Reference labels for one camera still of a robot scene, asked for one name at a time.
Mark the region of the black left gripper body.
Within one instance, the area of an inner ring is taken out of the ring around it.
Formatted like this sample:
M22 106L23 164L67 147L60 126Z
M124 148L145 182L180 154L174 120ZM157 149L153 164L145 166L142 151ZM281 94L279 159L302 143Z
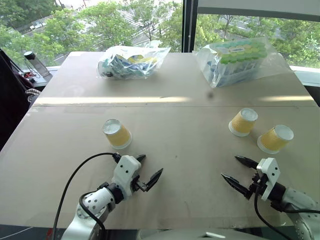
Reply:
M131 191L132 191L132 192L137 192L138 190L141 190L141 191L143 191L143 192L146 192L146 191L147 191L147 186L146 186L146 184L140 181L140 175L136 175L136 176L132 179L131 184L130 184L130 187L131 187Z

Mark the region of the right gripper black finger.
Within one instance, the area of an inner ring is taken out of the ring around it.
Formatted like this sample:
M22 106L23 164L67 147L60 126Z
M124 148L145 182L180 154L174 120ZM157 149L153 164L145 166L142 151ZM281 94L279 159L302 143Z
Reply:
M224 173L221 173L221 176L233 189L241 193L247 200L251 198L252 193L250 192L250 190L242 186L238 180L231 176L225 175Z
M235 159L238 160L241 164L245 165L248 168L256 169L258 163L248 157L236 155Z

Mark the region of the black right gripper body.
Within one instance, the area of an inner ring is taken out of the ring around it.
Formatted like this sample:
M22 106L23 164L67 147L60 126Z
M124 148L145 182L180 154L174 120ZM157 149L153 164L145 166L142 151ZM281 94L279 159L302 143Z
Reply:
M252 177L252 182L249 186L248 197L250 198L254 193L263 195L266 189L267 175L256 171Z

